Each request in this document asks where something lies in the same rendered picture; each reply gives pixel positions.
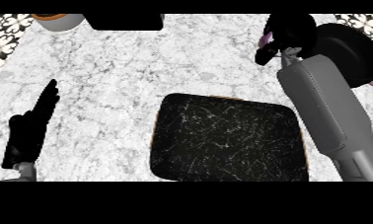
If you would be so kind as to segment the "purple can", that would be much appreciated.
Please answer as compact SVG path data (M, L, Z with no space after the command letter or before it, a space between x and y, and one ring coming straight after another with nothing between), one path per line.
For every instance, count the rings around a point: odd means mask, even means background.
M271 41L273 33L267 33L264 36L261 36L258 41L258 46L263 48L265 44Z

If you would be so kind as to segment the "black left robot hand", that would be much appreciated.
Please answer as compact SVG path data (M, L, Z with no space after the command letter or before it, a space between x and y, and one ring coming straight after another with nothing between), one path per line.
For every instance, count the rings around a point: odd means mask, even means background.
M2 168L12 169L18 164L34 163L40 157L47 126L61 100L58 80L53 79L40 94L34 108L9 119L9 141Z

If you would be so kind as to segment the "black tray with wooden rim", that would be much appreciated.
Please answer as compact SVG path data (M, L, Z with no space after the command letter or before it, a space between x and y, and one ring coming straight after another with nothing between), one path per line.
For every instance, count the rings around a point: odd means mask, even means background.
M178 182L305 182L308 159L293 110L220 97L167 95L150 171Z

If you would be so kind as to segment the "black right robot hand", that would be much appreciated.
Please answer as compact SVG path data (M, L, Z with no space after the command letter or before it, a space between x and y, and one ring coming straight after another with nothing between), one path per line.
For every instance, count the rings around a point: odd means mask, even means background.
M257 49L255 63L264 66L279 52L301 48L298 57L305 58L316 44L316 22L310 14L271 14L263 36L273 33L271 41Z

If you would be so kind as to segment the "grey pot with orange rim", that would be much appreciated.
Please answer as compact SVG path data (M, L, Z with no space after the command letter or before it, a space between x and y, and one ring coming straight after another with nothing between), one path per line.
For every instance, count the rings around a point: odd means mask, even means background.
M52 32L71 30L84 20L84 16L81 14L34 14L33 18Z

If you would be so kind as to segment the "black appliance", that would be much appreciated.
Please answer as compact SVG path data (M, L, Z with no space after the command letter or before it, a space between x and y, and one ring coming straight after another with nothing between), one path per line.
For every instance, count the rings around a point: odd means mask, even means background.
M164 28L164 14L84 14L97 31L159 31Z

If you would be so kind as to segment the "black pot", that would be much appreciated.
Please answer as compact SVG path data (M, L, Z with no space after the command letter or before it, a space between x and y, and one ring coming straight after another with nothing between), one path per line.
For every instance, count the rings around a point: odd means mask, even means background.
M323 24L317 28L311 56L321 54L335 63L351 88L373 81L373 40L342 24Z

